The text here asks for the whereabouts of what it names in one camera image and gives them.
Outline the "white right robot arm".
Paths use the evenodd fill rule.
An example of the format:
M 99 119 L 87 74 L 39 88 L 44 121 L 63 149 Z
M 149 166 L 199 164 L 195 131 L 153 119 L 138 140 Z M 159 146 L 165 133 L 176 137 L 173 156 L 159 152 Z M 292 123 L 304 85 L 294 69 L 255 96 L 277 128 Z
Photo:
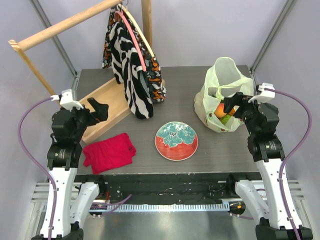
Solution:
M 276 135 L 279 110 L 268 102 L 274 97 L 266 92 L 256 96 L 236 92 L 224 98 L 224 112 L 237 107 L 233 116 L 243 120 L 249 133 L 247 147 L 261 175 L 266 200 L 246 176 L 230 176 L 225 190 L 245 203 L 255 221 L 258 240 L 311 240 L 312 230 L 303 226 L 290 193 L 286 156 Z

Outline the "light green plastic bag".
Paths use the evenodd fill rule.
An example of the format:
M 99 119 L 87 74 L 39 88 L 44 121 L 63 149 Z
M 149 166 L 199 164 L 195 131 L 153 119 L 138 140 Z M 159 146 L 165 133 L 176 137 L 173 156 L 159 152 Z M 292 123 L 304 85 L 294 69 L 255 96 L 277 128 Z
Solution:
M 194 97 L 194 111 L 203 124 L 216 133 L 234 132 L 242 122 L 230 116 L 224 123 L 215 111 L 224 98 L 235 93 L 254 95 L 254 81 L 243 75 L 230 57 L 219 57 L 205 75 L 201 90 Z

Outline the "orange peach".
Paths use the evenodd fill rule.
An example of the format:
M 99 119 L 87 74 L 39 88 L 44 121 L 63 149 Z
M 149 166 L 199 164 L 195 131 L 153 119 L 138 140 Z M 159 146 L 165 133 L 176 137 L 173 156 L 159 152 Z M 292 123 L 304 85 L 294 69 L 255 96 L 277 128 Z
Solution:
M 225 107 L 224 103 L 220 103 L 220 104 L 217 106 L 217 108 L 216 108 L 216 110 L 215 110 L 215 112 L 214 112 L 214 115 L 215 115 L 217 118 L 221 119 L 221 118 L 225 117 L 226 115 L 233 116 L 234 113 L 236 112 L 236 110 L 233 108 L 230 112 L 227 112 L 227 113 L 226 113 L 226 112 L 224 112 L 224 107 Z

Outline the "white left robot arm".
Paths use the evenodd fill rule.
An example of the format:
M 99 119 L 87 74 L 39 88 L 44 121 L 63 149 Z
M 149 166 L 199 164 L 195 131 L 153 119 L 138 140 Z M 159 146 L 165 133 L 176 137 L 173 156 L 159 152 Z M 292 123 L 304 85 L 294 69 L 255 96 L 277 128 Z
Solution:
M 108 104 L 88 98 L 91 112 L 84 105 L 80 109 L 60 108 L 51 118 L 52 139 L 47 153 L 50 175 L 45 218 L 35 240 L 82 240 L 83 225 L 94 199 L 102 199 L 107 192 L 103 177 L 93 174 L 80 184 L 72 201 L 72 189 L 82 153 L 80 141 L 87 127 L 108 119 Z

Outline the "green custard apple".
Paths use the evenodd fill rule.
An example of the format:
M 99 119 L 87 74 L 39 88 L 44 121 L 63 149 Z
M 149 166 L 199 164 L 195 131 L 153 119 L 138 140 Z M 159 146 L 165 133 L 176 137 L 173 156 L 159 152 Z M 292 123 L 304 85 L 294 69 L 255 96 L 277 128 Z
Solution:
M 223 125 L 226 125 L 228 121 L 231 119 L 231 115 L 226 114 L 225 116 L 221 117 L 219 120 Z

